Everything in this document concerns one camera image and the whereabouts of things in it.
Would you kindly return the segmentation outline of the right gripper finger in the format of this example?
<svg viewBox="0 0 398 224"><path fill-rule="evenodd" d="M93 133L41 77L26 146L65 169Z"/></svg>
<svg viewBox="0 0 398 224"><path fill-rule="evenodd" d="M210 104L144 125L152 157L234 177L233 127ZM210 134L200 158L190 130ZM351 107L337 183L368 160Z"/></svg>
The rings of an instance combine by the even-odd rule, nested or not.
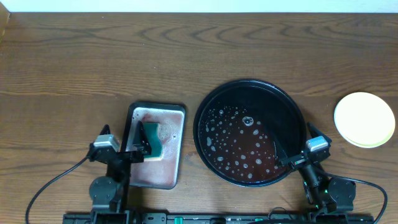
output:
<svg viewBox="0 0 398 224"><path fill-rule="evenodd" d="M284 145L279 141L279 138L277 135L273 132L270 132L271 138L274 142L274 148L275 148L275 158L279 161L280 164L286 164L288 163L288 157L285 152Z"/></svg>
<svg viewBox="0 0 398 224"><path fill-rule="evenodd" d="M312 138L317 138L319 136L325 137L325 135L319 129L317 129L312 123L308 122L307 128Z"/></svg>

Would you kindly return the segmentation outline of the light blue plate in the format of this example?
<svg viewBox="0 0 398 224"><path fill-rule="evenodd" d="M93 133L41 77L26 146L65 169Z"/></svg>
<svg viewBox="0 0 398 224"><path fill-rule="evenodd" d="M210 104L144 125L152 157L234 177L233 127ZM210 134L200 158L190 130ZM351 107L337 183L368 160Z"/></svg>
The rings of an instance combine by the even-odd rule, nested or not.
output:
<svg viewBox="0 0 398 224"><path fill-rule="evenodd" d="M352 145L369 149L385 144L390 140L393 133L359 133L352 135L340 133L340 135Z"/></svg>

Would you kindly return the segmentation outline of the yellow plate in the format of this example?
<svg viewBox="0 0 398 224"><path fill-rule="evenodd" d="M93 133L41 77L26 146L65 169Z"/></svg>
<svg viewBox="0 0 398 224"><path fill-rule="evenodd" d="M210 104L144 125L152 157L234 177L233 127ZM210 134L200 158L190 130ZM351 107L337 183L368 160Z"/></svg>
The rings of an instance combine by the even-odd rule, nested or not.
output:
<svg viewBox="0 0 398 224"><path fill-rule="evenodd" d="M396 120L391 107L380 97L366 92L344 96L333 113L339 133L394 133Z"/></svg>

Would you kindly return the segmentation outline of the round black serving tray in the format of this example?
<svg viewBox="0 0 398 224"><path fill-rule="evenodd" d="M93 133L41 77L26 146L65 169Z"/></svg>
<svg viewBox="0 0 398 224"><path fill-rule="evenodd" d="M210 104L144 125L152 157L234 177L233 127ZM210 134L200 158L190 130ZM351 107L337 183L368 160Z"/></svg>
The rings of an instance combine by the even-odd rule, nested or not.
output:
<svg viewBox="0 0 398 224"><path fill-rule="evenodd" d="M235 80L214 89L198 107L193 124L203 163L219 178L242 187L271 185L291 173L278 165L270 132L293 147L307 139L295 101L260 80Z"/></svg>

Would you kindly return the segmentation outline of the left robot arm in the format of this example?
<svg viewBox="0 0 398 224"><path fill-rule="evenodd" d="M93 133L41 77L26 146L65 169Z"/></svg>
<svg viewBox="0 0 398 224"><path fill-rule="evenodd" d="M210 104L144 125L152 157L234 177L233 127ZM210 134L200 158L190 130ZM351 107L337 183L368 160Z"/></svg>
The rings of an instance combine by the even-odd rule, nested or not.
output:
<svg viewBox="0 0 398 224"><path fill-rule="evenodd" d="M110 128L105 125L100 135L90 144L87 153L91 162L107 165L106 175L96 178L90 185L89 195L93 211L98 213L122 213L126 209L131 178L131 165L143 163L152 148L145 134L144 125L138 122L133 137L135 151L121 151Z"/></svg>

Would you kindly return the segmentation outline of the green yellow sponge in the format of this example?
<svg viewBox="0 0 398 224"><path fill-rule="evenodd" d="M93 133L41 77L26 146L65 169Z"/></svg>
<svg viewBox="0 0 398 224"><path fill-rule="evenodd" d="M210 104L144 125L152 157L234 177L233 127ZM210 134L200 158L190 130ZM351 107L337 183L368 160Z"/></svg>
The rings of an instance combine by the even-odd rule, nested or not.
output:
<svg viewBox="0 0 398 224"><path fill-rule="evenodd" d="M162 157L162 143L158 136L158 123L144 123L144 133L151 148L151 153L144 156L145 160L160 160Z"/></svg>

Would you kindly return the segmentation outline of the black rectangular soapy tray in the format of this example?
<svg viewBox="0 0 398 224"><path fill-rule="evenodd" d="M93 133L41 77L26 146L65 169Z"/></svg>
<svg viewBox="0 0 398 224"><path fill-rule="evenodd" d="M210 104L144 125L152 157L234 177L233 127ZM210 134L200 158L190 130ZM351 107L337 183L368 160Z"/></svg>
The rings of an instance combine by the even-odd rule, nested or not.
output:
<svg viewBox="0 0 398 224"><path fill-rule="evenodd" d="M129 106L124 128L121 151L135 151L133 145L137 124L142 122L146 137L158 139L152 146L152 154L141 163L131 165L130 185L170 190L178 179L178 167L182 150L185 109L180 105L135 102Z"/></svg>

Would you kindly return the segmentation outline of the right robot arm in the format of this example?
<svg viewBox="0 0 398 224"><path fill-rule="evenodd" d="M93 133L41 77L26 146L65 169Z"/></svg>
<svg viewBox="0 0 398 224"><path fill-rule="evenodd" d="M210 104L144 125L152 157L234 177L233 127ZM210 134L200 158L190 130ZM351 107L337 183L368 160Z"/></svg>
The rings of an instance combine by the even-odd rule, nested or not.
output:
<svg viewBox="0 0 398 224"><path fill-rule="evenodd" d="M303 179L307 200L321 214L341 214L353 211L356 184L351 180L326 174L321 162L330 156L332 140L308 123L311 138L303 146L289 146L282 137L273 137L278 165L298 171Z"/></svg>

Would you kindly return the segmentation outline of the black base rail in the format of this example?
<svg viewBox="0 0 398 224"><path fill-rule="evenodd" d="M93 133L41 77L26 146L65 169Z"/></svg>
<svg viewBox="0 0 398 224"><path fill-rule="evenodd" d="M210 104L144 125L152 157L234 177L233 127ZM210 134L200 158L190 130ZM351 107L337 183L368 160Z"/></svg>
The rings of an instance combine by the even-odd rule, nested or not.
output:
<svg viewBox="0 0 398 224"><path fill-rule="evenodd" d="M372 223L365 215L321 215L311 220L306 215L187 215L166 213L64 214L63 224L133 223L133 224L244 224L244 223Z"/></svg>

